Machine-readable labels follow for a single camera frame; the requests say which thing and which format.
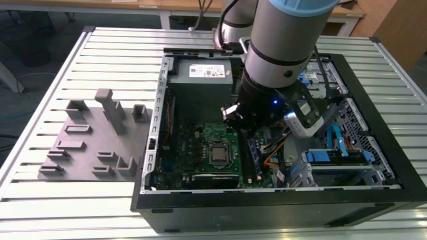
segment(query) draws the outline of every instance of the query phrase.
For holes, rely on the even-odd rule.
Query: electronic component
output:
[[[341,150],[309,149],[305,152],[306,162],[312,166],[368,165],[372,155],[368,151],[346,150],[342,156]]]
[[[253,160],[253,167],[254,167],[254,173],[258,177],[261,174],[261,168],[260,168],[260,152],[258,152],[258,146],[256,146],[256,140],[253,137],[246,139],[246,145],[250,152],[252,160]]]
[[[190,176],[192,189],[234,189],[238,176],[233,174],[196,174]]]
[[[229,151],[226,143],[214,143],[208,146],[210,164],[216,169],[224,168],[229,164]]]

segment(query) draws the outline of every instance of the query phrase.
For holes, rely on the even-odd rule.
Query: wooden desk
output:
[[[198,11],[198,2],[196,0],[162,0],[162,10],[178,10],[178,11]],[[222,11],[222,0],[213,0],[208,12],[220,13]],[[337,5],[333,8],[330,17],[346,17],[346,18],[362,18],[365,12],[356,4],[352,10],[342,8]]]
[[[136,2],[117,2],[112,0],[0,0],[2,4],[86,7],[86,8],[122,8],[122,9],[160,9],[161,0],[137,0]]]
[[[218,17],[222,0],[213,0],[206,17]],[[198,16],[197,0],[138,0],[112,3],[110,0],[0,0],[0,9],[72,13],[158,15],[161,28],[170,29],[169,16]],[[336,6],[328,22],[341,23],[338,36],[349,36],[365,13],[357,5],[352,10]]]

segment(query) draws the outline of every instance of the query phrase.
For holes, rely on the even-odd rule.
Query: motherboard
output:
[[[253,140],[260,149],[265,143],[261,131]],[[241,154],[237,133],[226,125],[178,125],[174,144],[162,150],[156,180],[158,189],[270,188],[269,168],[258,179],[244,177],[249,166],[241,161]]]

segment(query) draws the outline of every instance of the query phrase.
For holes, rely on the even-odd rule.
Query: gray plastic block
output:
[[[150,118],[145,109],[145,105],[136,104],[132,110],[133,121],[136,123],[148,123]]]
[[[104,108],[104,115],[110,122],[113,130],[117,135],[122,135],[126,132],[126,128],[121,122],[124,117],[124,111],[120,102],[114,102],[112,99],[113,91],[110,89],[97,89],[94,100],[101,104]]]
[[[46,153],[46,157],[52,160],[52,161],[62,161],[62,160],[69,160],[69,154],[64,149],[60,150],[50,150]]]
[[[84,120],[82,111],[88,110],[88,106],[82,100],[70,100],[65,108],[68,117],[72,120]]]
[[[56,144],[57,149],[74,149],[81,150],[86,147],[84,141],[58,141]]]
[[[130,157],[128,163],[125,163],[122,158],[118,157],[118,161],[117,161],[117,165],[116,165],[114,169],[118,170],[118,172],[122,176],[134,176],[136,168],[137,168],[137,163],[136,163],[133,157]]]
[[[68,125],[64,131],[68,134],[89,134],[92,132],[92,128],[88,124],[73,124]]]
[[[132,182],[137,169],[134,160],[142,159],[145,154],[149,132],[149,121],[134,121],[133,112],[134,109],[140,109],[142,113],[144,109],[149,119],[152,109],[146,109],[145,106],[121,108],[120,103],[113,102],[120,122],[126,129],[124,134],[118,135],[105,118],[102,107],[85,109],[82,101],[69,102],[69,108],[77,109],[81,117],[69,117],[65,120],[42,164],[48,167],[41,169],[38,179]],[[88,127],[89,132],[80,131]]]
[[[41,165],[38,172],[45,176],[61,176],[64,174],[64,168],[61,168],[57,164]]]
[[[92,173],[96,177],[113,177],[116,175],[110,166],[94,166]]]
[[[101,162],[117,162],[118,156],[114,152],[105,152],[105,151],[98,151],[96,155],[97,159]]]

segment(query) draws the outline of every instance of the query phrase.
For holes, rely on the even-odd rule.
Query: white label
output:
[[[277,176],[277,178],[280,179],[281,182],[285,181],[285,175],[280,172],[280,170],[277,171],[276,176]]]
[[[350,14],[350,13],[348,13],[346,17],[362,18],[362,15],[361,14]]]
[[[224,65],[192,64],[189,66],[190,78],[224,78]]]
[[[316,74],[305,74],[305,77],[308,78],[308,79],[316,79],[317,77],[316,77]]]
[[[157,8],[157,6],[153,6],[153,5],[138,5],[138,7],[142,9],[156,9]]]

